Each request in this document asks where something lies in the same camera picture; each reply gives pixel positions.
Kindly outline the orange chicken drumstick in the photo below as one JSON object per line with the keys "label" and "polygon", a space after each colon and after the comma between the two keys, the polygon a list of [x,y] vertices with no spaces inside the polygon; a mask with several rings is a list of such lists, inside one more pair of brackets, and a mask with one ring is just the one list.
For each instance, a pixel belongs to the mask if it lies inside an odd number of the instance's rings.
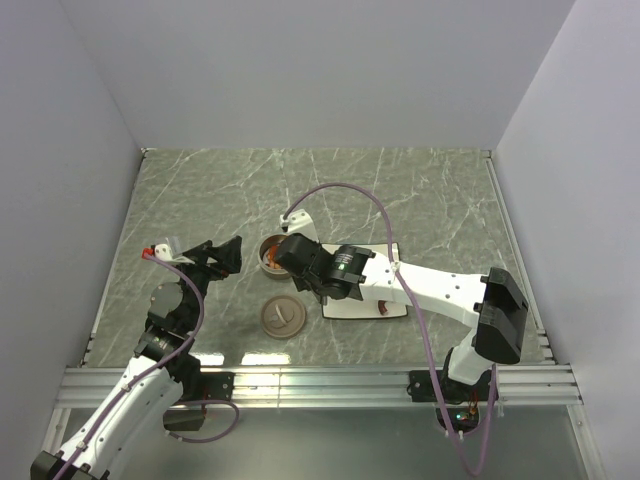
{"label": "orange chicken drumstick", "polygon": [[279,245],[275,244],[269,247],[266,252],[267,265],[272,269],[280,269],[280,265],[276,261],[276,254],[278,251]]}

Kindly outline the beige round lid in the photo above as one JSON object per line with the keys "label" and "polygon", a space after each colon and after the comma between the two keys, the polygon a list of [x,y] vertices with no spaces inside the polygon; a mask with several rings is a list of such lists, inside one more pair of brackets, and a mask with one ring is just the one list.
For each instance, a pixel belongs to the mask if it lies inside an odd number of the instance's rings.
{"label": "beige round lid", "polygon": [[278,295],[262,306],[260,323],[263,331],[275,339],[289,339],[298,335],[306,322],[306,307],[296,297]]}

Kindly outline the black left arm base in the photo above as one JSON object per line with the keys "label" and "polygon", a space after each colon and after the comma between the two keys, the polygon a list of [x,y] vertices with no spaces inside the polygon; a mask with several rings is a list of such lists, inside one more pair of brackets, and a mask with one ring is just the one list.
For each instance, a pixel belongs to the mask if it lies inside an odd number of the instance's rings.
{"label": "black left arm base", "polygon": [[183,433],[199,432],[205,421],[214,417],[214,410],[231,414],[231,424],[212,441],[227,435],[238,423],[240,410],[232,401],[235,374],[231,372],[200,372],[186,392],[164,414],[163,425],[168,435],[185,440]]}

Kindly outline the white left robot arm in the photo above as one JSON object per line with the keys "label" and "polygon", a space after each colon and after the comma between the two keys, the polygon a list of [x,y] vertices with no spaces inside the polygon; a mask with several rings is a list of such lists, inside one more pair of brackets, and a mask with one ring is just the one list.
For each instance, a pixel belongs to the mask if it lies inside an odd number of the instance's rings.
{"label": "white left robot arm", "polygon": [[135,441],[165,424],[165,413],[183,407],[204,417],[207,407],[231,400],[234,376],[208,376],[190,350],[205,316],[210,283],[242,268],[242,239],[214,245],[205,241],[179,252],[171,241],[142,253],[177,275],[150,296],[144,331],[124,372],[89,420],[55,452],[42,451],[30,467],[33,479],[113,479],[127,462]]}

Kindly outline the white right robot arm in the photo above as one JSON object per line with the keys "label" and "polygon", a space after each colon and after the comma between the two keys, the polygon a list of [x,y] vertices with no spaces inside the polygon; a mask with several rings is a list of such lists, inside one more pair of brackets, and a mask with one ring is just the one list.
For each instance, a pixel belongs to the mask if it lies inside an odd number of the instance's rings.
{"label": "white right robot arm", "polygon": [[299,291],[312,292],[323,304],[399,304],[468,327],[440,377],[442,391],[452,399],[465,398],[494,364],[521,361],[529,303],[504,269],[492,267],[484,275],[451,273],[393,262],[382,253],[353,245],[331,253],[300,233],[284,239],[275,262],[291,275]]}

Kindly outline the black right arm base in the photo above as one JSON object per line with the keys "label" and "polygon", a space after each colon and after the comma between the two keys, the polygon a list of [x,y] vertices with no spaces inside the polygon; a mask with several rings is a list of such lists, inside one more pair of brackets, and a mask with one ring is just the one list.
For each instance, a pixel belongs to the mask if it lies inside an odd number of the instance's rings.
{"label": "black right arm base", "polygon": [[[444,399],[448,405],[461,405],[472,400],[487,401],[492,382],[492,372],[486,370],[474,385],[467,385],[452,380],[448,376],[450,357],[453,349],[450,349],[442,368],[436,370],[438,384]],[[435,387],[431,380],[429,370],[411,370],[409,372],[409,384],[407,394],[414,403],[436,402]]]}

